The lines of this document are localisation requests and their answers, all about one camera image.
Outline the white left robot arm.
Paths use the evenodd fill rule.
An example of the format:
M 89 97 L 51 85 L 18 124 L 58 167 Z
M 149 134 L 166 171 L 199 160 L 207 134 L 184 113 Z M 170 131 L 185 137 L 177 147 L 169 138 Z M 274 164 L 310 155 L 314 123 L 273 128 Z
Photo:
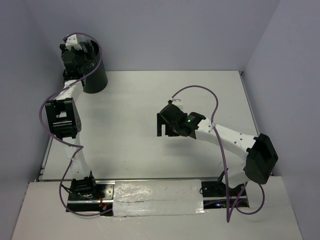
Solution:
M 84 76 L 95 69 L 99 60 L 99 47 L 92 40 L 60 45 L 61 58 L 65 66 L 64 86 L 54 98 L 44 104 L 50 133 L 64 145 L 70 160 L 67 171 L 71 173 L 71 185 L 64 189 L 72 195 L 93 199 L 98 194 L 98 186 L 92 170 L 88 166 L 80 143 L 82 122 L 76 101 L 83 92 Z

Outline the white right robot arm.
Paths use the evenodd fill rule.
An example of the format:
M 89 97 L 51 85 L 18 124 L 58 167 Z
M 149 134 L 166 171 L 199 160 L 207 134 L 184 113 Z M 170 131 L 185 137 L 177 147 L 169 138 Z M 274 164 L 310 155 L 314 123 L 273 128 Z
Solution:
M 226 167 L 216 181 L 202 184 L 204 197 L 225 197 L 237 193 L 247 182 L 265 185 L 279 159 L 271 139 L 261 133 L 247 135 L 212 123 L 202 114 L 185 113 L 169 103 L 156 115 L 157 136 L 190 137 L 205 141 L 238 156 L 242 163 Z

